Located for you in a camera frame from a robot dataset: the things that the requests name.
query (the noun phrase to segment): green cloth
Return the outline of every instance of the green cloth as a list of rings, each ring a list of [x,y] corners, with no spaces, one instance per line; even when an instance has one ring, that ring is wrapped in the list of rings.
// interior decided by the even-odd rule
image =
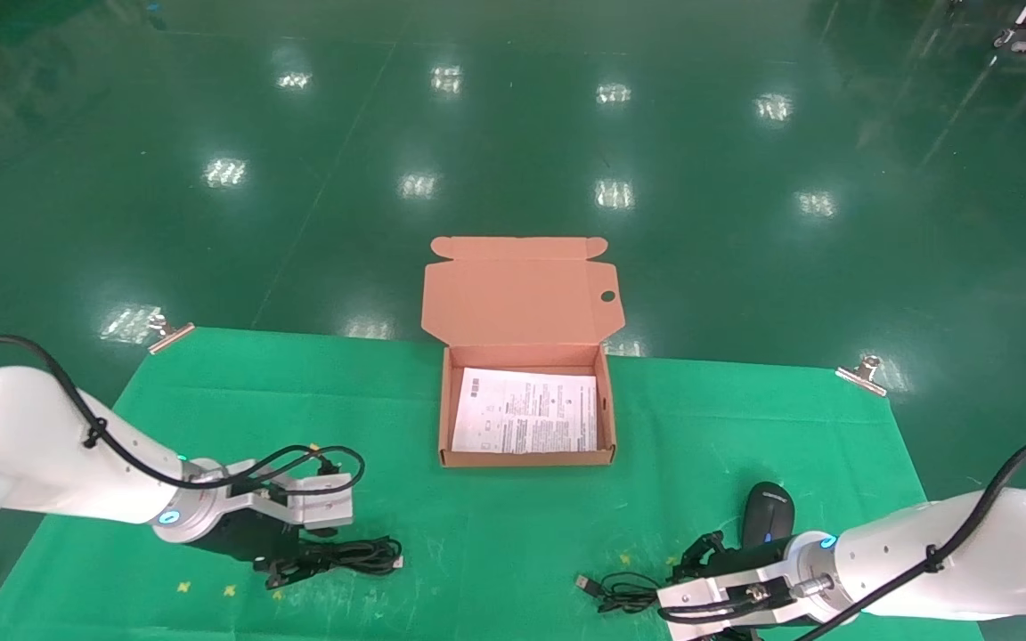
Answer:
[[[148,526],[50,516],[0,592],[0,641],[659,641],[655,611],[598,615],[575,575],[664,578],[702,532],[736,544],[759,480],[790,490],[798,529],[837,532],[923,499],[887,402],[829,370],[611,358],[610,467],[446,470],[440,366],[433,345],[211,328],[146,358],[117,411],[182,454],[363,453],[340,538],[396,536],[402,571],[268,592],[247,563]],[[976,625],[869,615],[831,638],[981,640]]]

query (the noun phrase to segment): metal clamp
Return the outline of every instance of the metal clamp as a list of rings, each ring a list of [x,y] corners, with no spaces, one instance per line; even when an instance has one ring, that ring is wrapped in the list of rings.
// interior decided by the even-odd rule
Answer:
[[[183,339],[196,328],[192,323],[186,323],[180,328],[173,328],[168,324],[168,320],[160,312],[150,316],[150,328],[156,329],[160,335],[160,340],[150,346],[150,354],[159,354],[160,350],[171,346],[174,342]]]
[[[876,368],[881,365],[881,360],[872,354],[867,354],[867,356],[862,357],[861,364],[855,369],[838,368],[838,376],[844,378],[844,380],[854,383],[862,389],[871,391],[871,393],[883,397],[887,394],[887,391],[873,382],[873,374],[876,374]]]

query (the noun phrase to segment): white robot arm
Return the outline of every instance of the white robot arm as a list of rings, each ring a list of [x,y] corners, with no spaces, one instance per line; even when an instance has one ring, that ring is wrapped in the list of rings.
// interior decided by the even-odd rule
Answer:
[[[952,536],[981,493],[897,511],[839,536],[807,531],[750,550],[720,551],[710,557],[709,567],[723,573],[660,590],[661,612],[685,605],[705,610],[748,587],[761,587],[759,594],[764,602],[774,599],[774,607],[744,615],[734,608],[672,612],[672,617],[683,620],[709,619],[699,625],[668,622],[673,640],[709,637],[728,629],[825,624],[919,563],[929,545]],[[943,564],[943,570],[917,576],[866,611],[961,620],[1026,615],[1026,489],[1003,490],[972,538]],[[749,567],[738,569],[739,565]]]
[[[214,484],[253,467],[254,462],[227,468],[207,458],[188,462],[97,399],[80,394],[89,410],[106,420],[115,441],[166,478]],[[214,488],[183,489],[143,474],[112,447],[83,445],[89,431],[89,423],[51,374],[0,368],[0,509],[151,523],[167,543],[253,563],[268,573],[269,588],[307,578],[313,569],[325,571],[305,558],[319,549],[301,539],[301,530],[329,536],[354,520],[353,477],[338,474],[322,458],[324,450],[351,453],[348,448],[305,454],[324,467],[314,477],[279,474],[265,482],[252,482],[252,477]],[[273,471],[261,467],[253,475],[266,472]]]

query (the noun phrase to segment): cart wheel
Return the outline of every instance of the cart wheel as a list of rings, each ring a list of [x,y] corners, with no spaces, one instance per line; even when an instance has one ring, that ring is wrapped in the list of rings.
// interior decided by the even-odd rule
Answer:
[[[1005,29],[1000,32],[1000,36],[997,36],[995,40],[992,41],[992,47],[995,49],[1001,48],[1005,42],[1011,40],[1011,37],[1015,36],[1016,33],[1011,29]]]

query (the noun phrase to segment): computer mouse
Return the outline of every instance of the computer mouse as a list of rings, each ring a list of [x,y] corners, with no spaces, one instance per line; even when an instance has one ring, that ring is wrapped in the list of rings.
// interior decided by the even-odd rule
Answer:
[[[794,502],[781,484],[761,482],[750,489],[742,517],[742,547],[770,544],[794,531]]]

